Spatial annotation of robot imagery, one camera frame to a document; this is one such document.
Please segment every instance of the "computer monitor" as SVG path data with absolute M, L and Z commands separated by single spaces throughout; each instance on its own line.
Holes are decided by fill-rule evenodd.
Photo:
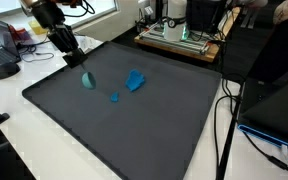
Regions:
M 242 98 L 242 106 L 247 100 Z M 276 146 L 288 146 L 288 83 L 241 113 L 238 128 Z
M 2 21 L 0 21 L 0 44 L 5 50 L 19 57 L 9 25 Z
M 186 22 L 189 30 L 216 34 L 227 0 L 187 0 Z

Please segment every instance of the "wall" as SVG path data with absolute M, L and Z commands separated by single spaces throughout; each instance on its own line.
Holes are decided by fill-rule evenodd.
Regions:
M 75 29 L 100 41 L 110 41 L 135 26 L 139 8 L 149 5 L 149 0 L 117 0 L 118 11 Z

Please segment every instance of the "dark gray mat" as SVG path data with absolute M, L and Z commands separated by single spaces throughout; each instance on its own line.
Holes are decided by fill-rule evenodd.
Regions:
M 64 67 L 23 96 L 66 128 L 124 179 L 182 179 L 209 114 L 221 75 L 106 42 L 85 62 L 96 90 L 82 86 L 81 67 Z M 138 69 L 146 83 L 129 92 Z M 110 102 L 113 92 L 117 103 Z

